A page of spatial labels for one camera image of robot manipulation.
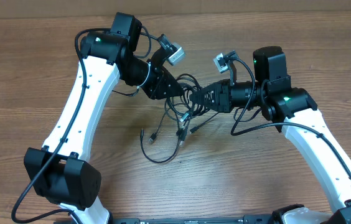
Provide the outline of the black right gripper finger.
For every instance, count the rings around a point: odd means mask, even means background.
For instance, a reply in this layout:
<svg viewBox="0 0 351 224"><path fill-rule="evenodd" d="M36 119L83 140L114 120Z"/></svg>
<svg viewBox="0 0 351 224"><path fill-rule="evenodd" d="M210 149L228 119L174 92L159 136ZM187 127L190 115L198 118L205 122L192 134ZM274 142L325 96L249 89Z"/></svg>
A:
<svg viewBox="0 0 351 224"><path fill-rule="evenodd" d="M203 107L208 108L210 110L214 110L216 112L225 112L225 105L220 104L202 104Z"/></svg>
<svg viewBox="0 0 351 224"><path fill-rule="evenodd" d="M221 91L222 85L220 83L213 83L192 93L189 99L199 105L218 105Z"/></svg>

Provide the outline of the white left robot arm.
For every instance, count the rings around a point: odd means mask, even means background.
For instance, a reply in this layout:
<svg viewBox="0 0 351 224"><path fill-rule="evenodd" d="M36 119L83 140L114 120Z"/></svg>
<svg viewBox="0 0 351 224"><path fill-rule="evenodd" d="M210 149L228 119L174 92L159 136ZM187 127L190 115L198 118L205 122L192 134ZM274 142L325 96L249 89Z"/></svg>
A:
<svg viewBox="0 0 351 224"><path fill-rule="evenodd" d="M103 108L120 80L161 100L180 96L180 84L164 67L184 59L183 48L166 36L151 58L137 57L147 30L134 16L117 13L109 28L92 28L75 37L78 72L62 114L40 149L29 148L24 165L28 190L57 204L76 223L109 223L98 197L101 174L90 163L91 145Z"/></svg>

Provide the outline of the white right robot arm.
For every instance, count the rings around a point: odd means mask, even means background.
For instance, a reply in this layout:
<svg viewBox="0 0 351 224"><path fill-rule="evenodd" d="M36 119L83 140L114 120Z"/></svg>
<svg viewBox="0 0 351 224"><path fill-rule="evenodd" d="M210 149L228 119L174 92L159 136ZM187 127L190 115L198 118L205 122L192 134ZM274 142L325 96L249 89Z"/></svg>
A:
<svg viewBox="0 0 351 224"><path fill-rule="evenodd" d="M301 153L319 181L331 213L309 210L301 204L279 208L266 223L351 223L351 159L327 127L317 103L303 88L294 88L288 75L286 56L279 46L268 46L253 52L252 81L237 82L236 52L218 54L214 63L219 72L230 77L191 94L190 100L218 113L234 108L243 111L259 107L268 123L242 131L275 127Z"/></svg>

